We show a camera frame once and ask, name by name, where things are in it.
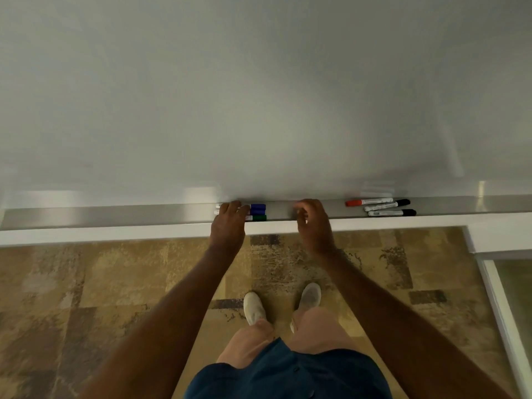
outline person's right shoe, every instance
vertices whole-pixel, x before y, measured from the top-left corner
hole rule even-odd
[[[316,283],[309,283],[301,294],[301,299],[297,309],[308,311],[310,308],[315,308],[321,302],[321,288]],[[290,329],[294,333],[294,323],[290,322]]]
[[[253,291],[244,296],[244,315],[250,325],[253,325],[259,319],[266,319],[266,311],[262,306],[262,301]]]

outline blue shirt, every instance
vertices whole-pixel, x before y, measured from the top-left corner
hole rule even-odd
[[[185,399],[392,399],[386,379],[368,356],[348,349],[320,354],[270,343],[246,368],[225,363],[201,370]]]

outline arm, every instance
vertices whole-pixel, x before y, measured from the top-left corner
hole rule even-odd
[[[203,258],[100,366],[80,399],[169,399],[209,303],[244,241],[249,206],[223,204]]]
[[[497,398],[508,394],[445,336],[339,253],[320,201],[298,209],[303,244],[327,271],[410,399]]]

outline patterned carpet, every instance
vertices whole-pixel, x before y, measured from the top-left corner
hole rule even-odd
[[[335,234],[355,266],[425,316],[518,397],[474,258],[458,228]],[[117,340],[202,256],[206,238],[0,249],[0,399],[74,398]],[[298,235],[246,237],[211,302],[174,398],[246,325],[242,298],[255,290],[283,339],[308,282],[322,305],[406,397]]]

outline person's left hand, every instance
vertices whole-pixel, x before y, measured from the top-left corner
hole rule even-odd
[[[223,203],[211,225],[209,248],[227,254],[234,259],[244,243],[244,222],[249,213],[249,206],[241,207],[238,200]]]

